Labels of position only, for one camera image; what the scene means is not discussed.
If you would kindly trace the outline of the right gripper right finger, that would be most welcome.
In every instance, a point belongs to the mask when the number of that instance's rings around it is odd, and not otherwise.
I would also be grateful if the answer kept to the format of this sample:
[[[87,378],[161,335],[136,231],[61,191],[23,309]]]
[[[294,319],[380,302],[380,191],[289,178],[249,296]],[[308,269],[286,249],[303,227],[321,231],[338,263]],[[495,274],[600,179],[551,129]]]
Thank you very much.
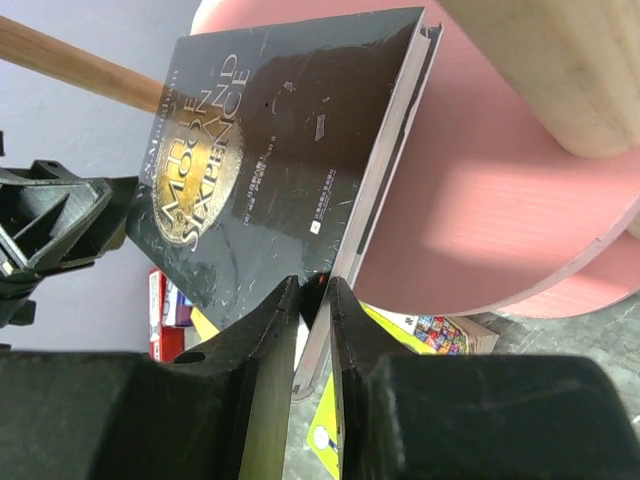
[[[328,287],[334,333],[363,310],[345,280]],[[411,393],[424,435],[407,479],[635,479],[639,441],[605,372],[567,355],[429,356],[443,392]]]

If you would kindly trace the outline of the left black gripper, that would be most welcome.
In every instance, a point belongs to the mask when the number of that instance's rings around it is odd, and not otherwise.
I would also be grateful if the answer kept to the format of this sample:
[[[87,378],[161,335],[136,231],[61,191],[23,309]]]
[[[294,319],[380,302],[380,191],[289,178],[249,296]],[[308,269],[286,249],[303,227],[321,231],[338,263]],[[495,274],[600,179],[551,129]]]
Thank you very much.
[[[1,328],[33,324],[33,274],[60,269],[95,221],[100,255],[123,245],[137,185],[136,176],[80,178],[51,160],[1,170]]]

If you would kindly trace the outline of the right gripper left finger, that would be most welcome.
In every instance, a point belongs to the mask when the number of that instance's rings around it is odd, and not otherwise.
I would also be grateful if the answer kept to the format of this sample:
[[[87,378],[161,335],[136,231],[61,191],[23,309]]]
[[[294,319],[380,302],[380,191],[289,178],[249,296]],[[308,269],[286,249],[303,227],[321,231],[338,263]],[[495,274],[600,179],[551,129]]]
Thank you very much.
[[[170,363],[133,353],[5,352],[5,479],[278,479],[299,321],[284,279]]]

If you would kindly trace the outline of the black Moon and Sixpence book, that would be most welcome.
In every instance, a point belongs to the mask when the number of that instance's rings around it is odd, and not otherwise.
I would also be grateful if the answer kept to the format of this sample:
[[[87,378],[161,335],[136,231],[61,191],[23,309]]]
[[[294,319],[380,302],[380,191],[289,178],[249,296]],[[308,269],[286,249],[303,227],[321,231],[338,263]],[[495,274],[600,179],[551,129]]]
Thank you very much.
[[[294,402],[326,364],[327,285],[356,281],[441,34],[410,6],[175,44],[127,235],[219,329],[296,277]]]

